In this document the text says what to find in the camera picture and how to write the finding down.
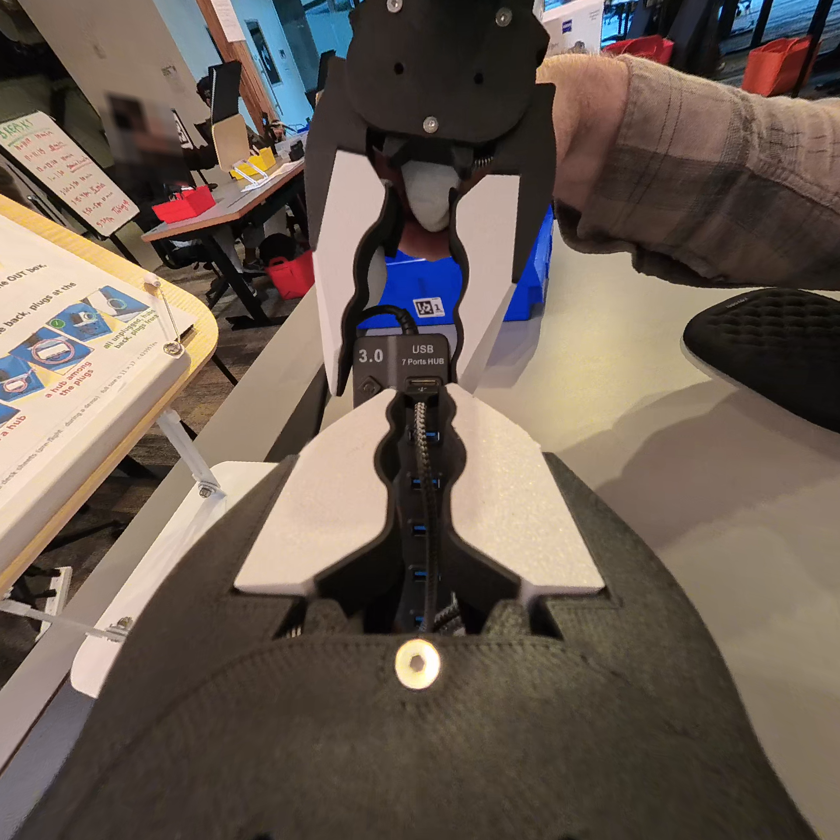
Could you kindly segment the person's right hand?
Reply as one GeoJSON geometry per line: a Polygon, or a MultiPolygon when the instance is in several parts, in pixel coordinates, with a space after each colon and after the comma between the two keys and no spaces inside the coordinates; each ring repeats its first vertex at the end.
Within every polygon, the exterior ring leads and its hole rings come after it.
{"type": "Polygon", "coordinates": [[[623,121],[628,68],[614,56],[564,54],[547,58],[537,80],[554,85],[553,198],[582,212],[623,121]]]}

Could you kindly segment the black mesh pad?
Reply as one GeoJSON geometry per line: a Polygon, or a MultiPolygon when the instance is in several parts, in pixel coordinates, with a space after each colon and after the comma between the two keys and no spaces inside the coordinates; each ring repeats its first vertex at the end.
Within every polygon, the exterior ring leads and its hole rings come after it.
{"type": "Polygon", "coordinates": [[[797,417],[839,432],[839,302],[805,290],[759,289],[686,325],[693,362],[797,417]]]}

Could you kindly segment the black usb hub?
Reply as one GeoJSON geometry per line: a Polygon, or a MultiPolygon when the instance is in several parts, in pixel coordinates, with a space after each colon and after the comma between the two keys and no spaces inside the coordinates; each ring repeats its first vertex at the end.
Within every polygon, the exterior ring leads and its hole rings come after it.
{"type": "Polygon", "coordinates": [[[371,616],[372,621],[383,620],[393,611],[393,631],[399,634],[419,632],[424,624],[429,535],[424,484],[434,491],[432,536],[437,537],[447,480],[439,398],[448,383],[448,368],[448,341],[440,334],[367,334],[353,347],[353,406],[387,389],[399,398],[391,488],[402,580],[371,616]]]}

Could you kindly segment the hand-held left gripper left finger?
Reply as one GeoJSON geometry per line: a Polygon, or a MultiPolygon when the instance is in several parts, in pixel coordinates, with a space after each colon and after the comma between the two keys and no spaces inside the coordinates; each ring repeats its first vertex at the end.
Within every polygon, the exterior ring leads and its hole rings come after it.
{"type": "Polygon", "coordinates": [[[317,595],[355,613],[396,585],[395,506],[375,463],[396,396],[381,392],[303,448],[235,578],[238,591],[317,595]]]}

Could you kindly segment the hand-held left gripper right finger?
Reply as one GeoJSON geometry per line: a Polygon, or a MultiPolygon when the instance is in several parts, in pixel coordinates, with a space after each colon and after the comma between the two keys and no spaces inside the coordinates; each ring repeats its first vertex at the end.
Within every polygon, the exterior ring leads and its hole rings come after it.
{"type": "Polygon", "coordinates": [[[449,387],[465,466],[450,486],[455,536],[490,569],[510,573],[518,599],[595,595],[604,580],[540,445],[461,387],[449,387]]]}

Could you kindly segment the blue storage bin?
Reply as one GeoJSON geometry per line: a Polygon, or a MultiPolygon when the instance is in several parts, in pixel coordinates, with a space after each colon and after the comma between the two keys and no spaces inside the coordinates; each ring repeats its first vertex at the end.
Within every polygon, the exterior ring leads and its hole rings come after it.
{"type": "MultiPolygon", "coordinates": [[[[553,210],[546,213],[512,298],[505,322],[530,320],[545,302],[553,246],[553,210]]],[[[386,283],[379,306],[407,310],[418,327],[453,324],[462,286],[461,271],[452,258],[428,262],[401,251],[387,258],[386,283]]]]}

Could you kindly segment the red storage bin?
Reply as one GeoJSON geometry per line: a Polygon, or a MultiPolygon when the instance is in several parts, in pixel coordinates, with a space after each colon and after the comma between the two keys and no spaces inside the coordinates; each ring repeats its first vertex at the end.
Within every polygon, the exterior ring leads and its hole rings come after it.
{"type": "Polygon", "coordinates": [[[304,298],[314,285],[312,251],[308,249],[294,259],[273,258],[266,272],[282,300],[304,298]]]}
{"type": "Polygon", "coordinates": [[[216,206],[208,185],[185,188],[170,200],[152,205],[152,212],[164,224],[176,224],[193,219],[216,206]]]}
{"type": "Polygon", "coordinates": [[[751,49],[740,88],[771,98],[793,90],[811,46],[811,37],[777,38],[751,49]]]}
{"type": "Polygon", "coordinates": [[[602,48],[602,52],[613,56],[635,56],[668,65],[675,43],[661,35],[628,38],[602,48]]]}

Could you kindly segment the instruction sheet wooden board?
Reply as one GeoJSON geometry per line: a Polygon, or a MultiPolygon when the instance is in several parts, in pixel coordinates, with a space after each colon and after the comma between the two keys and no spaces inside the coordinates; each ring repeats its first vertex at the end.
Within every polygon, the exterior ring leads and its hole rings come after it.
{"type": "Polygon", "coordinates": [[[2,593],[214,354],[193,294],[2,196],[2,593]]]}

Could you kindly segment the handwritten whiteboard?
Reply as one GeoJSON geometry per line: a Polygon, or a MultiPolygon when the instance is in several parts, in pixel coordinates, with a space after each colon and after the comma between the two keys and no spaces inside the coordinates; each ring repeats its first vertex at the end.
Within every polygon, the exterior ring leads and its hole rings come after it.
{"type": "Polygon", "coordinates": [[[1,146],[95,235],[109,238],[140,213],[132,199],[44,112],[2,122],[1,146]]]}

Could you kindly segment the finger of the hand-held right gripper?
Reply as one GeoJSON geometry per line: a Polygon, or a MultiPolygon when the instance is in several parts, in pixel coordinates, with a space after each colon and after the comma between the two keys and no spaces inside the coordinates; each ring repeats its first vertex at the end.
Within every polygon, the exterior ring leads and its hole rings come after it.
{"type": "Polygon", "coordinates": [[[382,298],[396,205],[364,154],[336,152],[319,233],[319,322],[332,395],[347,384],[361,313],[382,298]]]}
{"type": "Polygon", "coordinates": [[[514,291],[519,175],[485,175],[455,203],[454,256],[462,291],[454,322],[455,379],[478,384],[514,291]]]}

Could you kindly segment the grey work table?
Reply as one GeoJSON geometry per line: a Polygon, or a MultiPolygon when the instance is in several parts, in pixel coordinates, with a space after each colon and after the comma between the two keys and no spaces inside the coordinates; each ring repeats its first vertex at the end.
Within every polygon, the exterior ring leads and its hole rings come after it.
{"type": "Polygon", "coordinates": [[[227,318],[233,330],[280,326],[287,317],[272,318],[261,307],[260,299],[248,285],[244,274],[235,267],[217,241],[221,231],[236,233],[247,222],[263,224],[283,207],[288,207],[304,191],[305,160],[273,167],[265,180],[245,190],[242,182],[222,185],[213,193],[215,204],[196,217],[180,222],[161,223],[142,234],[143,242],[155,245],[163,241],[198,239],[211,262],[244,305],[246,314],[227,318]]]}

